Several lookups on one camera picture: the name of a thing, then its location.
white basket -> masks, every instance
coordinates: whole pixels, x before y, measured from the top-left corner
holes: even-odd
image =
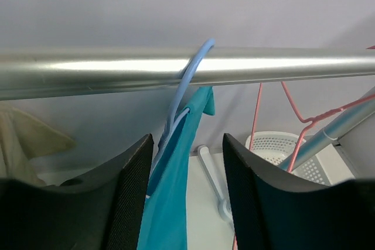
[[[254,134],[252,152],[274,165],[279,165],[294,150],[298,136],[277,131],[263,131]],[[245,146],[250,145],[250,136]],[[327,186],[354,178],[336,149],[329,145],[324,150],[297,167],[296,176]]]

metal pole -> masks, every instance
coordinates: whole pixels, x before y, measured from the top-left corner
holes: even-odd
[[[0,51],[0,100],[176,85],[196,49]],[[192,84],[222,85],[375,74],[373,50],[212,49]]]
[[[375,93],[375,87],[365,93],[363,97]],[[334,140],[342,137],[363,120],[375,113],[375,100],[365,102],[362,105],[347,109],[330,124],[321,129],[313,137],[308,139],[299,149],[294,169],[303,164],[310,157],[316,155]],[[291,156],[284,159],[279,167],[286,170]]]

gray wall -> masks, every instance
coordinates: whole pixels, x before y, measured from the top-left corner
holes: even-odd
[[[375,45],[373,0],[0,0],[0,47]],[[374,77],[290,82],[301,112],[317,115],[360,97]],[[217,116],[204,117],[195,146],[220,146],[223,132],[250,132],[257,85],[216,87]],[[161,131],[173,91],[14,101],[68,133],[78,147],[36,161],[40,170],[102,162],[141,135]],[[298,133],[278,83],[265,86],[259,130]]]

teal fabric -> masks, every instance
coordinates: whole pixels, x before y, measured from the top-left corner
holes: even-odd
[[[189,152],[202,114],[214,115],[212,87],[198,89],[148,185],[138,250],[186,250],[186,185]]]

black object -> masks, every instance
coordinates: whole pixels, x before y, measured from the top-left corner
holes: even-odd
[[[223,153],[238,250],[374,249],[374,180],[316,184],[229,134]]]
[[[0,180],[1,250],[135,250],[152,136],[61,186]]]

